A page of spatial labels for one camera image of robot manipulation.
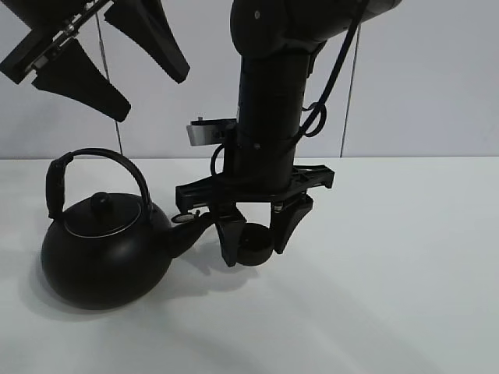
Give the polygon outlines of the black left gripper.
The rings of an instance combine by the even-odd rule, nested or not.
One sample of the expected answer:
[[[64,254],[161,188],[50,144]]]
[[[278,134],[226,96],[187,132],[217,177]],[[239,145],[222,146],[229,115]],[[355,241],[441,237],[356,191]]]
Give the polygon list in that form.
[[[30,32],[1,62],[1,72],[18,84],[45,52],[78,29],[108,3],[106,1],[4,1]],[[104,19],[139,45],[177,83],[186,80],[190,66],[168,24],[160,1],[114,1]],[[101,74],[81,43],[70,40],[37,69],[32,82],[38,90],[79,101],[123,122],[128,100]]]

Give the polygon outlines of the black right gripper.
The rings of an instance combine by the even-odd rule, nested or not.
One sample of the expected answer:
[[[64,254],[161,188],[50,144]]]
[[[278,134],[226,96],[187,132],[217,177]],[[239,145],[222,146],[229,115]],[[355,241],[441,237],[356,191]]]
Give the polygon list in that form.
[[[282,254],[293,231],[313,209],[313,199],[300,193],[321,186],[331,188],[334,171],[324,165],[295,165],[292,139],[254,142],[233,133],[223,146],[222,172],[215,171],[213,157],[212,175],[175,188],[176,206],[186,213],[229,203],[275,203],[271,208],[271,234],[274,251]],[[221,255],[229,267],[237,263],[245,225],[246,218],[239,210],[221,212],[215,220]]]

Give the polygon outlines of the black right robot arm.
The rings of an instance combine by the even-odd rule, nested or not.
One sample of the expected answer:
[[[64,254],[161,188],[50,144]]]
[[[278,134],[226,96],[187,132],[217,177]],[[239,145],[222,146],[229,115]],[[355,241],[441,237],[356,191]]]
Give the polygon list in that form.
[[[176,206],[217,228],[228,266],[258,266],[283,253],[312,210],[309,190],[330,188],[334,172],[296,165],[297,143],[324,127],[325,104],[363,22],[395,1],[236,1],[230,31],[241,56],[235,118],[191,122],[192,146],[215,146],[221,171],[178,186]],[[207,213],[193,217],[196,208]]]

